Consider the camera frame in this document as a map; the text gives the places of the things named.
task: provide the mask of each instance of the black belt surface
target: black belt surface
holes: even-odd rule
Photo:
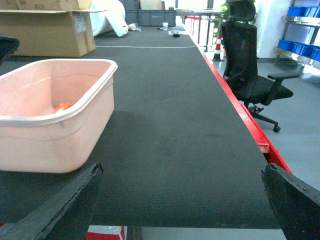
[[[93,225],[278,228],[266,159],[190,37],[143,27],[96,45],[82,58],[114,60],[118,70],[115,110],[89,160],[67,174],[1,171],[0,222],[22,219],[101,163]],[[40,59],[12,57],[0,74]]]

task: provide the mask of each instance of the gray plastic crate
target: gray plastic crate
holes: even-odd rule
[[[139,0],[119,0],[124,9],[127,10],[138,10],[139,9]]]
[[[176,10],[138,10],[140,26],[162,26],[168,23],[169,27],[176,25]]]
[[[125,11],[126,24],[134,24],[138,22],[138,10],[126,10]]]

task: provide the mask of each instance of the chair headrest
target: chair headrest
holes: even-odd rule
[[[226,0],[225,3],[230,6],[229,18],[243,22],[255,18],[256,7],[252,0]]]

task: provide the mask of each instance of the red and white cone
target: red and white cone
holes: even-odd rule
[[[222,39],[222,36],[219,34],[218,39],[216,40],[214,56],[212,59],[213,62],[223,61],[223,58],[221,59],[221,39]]]

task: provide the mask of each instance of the chair base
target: chair base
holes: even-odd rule
[[[259,114],[259,112],[261,112],[262,110],[258,111],[257,112],[257,108],[255,106],[251,106],[251,107],[248,107],[248,110],[249,112],[251,113],[251,115],[255,118],[255,119],[259,119],[259,120],[262,120],[262,121],[265,121],[267,123],[271,123],[271,124],[274,124],[274,128],[273,128],[273,131],[275,133],[278,133],[281,128],[278,126],[279,123],[275,120],[272,120],[271,118],[268,118],[266,116],[263,116],[261,114]]]

